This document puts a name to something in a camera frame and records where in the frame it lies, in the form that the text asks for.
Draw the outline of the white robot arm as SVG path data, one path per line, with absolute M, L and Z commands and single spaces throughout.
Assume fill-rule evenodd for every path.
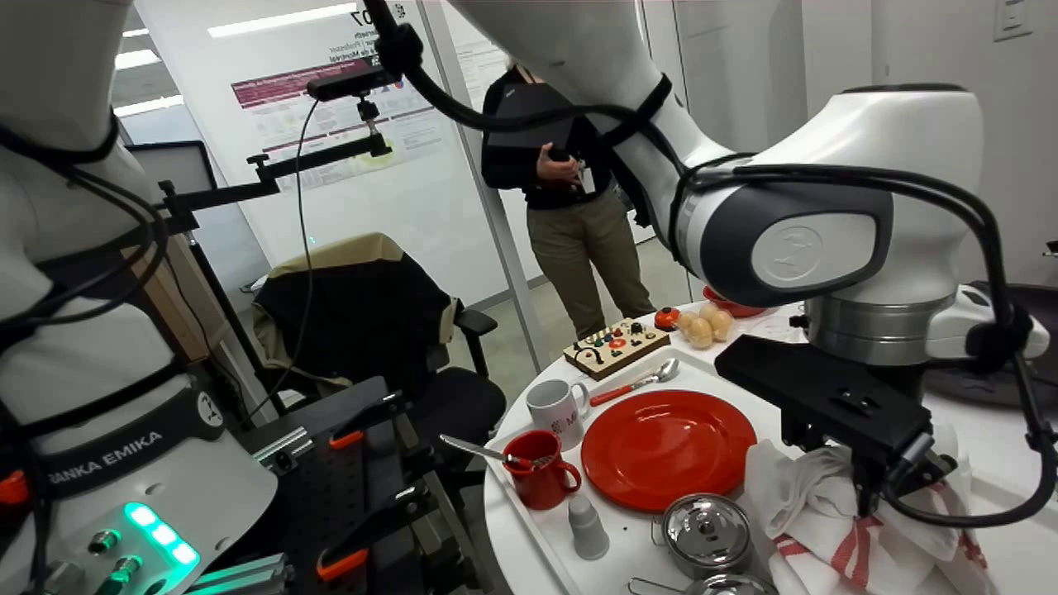
M 948 245 L 974 229 L 989 281 L 1002 238 L 964 169 L 982 143 L 958 86 L 864 86 L 783 143 L 733 160 L 662 93 L 628 0 L 450 0 L 485 39 L 608 123 L 670 253 L 737 304 L 802 301 L 815 354 L 869 369 L 1022 367 L 1030 313 L 996 294 L 958 322 Z M 138 307 L 165 230 L 108 113 L 132 0 L 0 0 L 5 404 L 10 443 L 106 437 L 189 373 Z

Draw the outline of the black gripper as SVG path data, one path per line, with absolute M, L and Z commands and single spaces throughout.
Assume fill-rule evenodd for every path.
M 929 486 L 956 470 L 935 453 L 933 413 L 869 367 L 812 344 L 737 336 L 716 369 L 782 409 L 782 440 L 818 448 L 826 440 L 853 453 L 856 516 L 877 508 L 879 486 Z

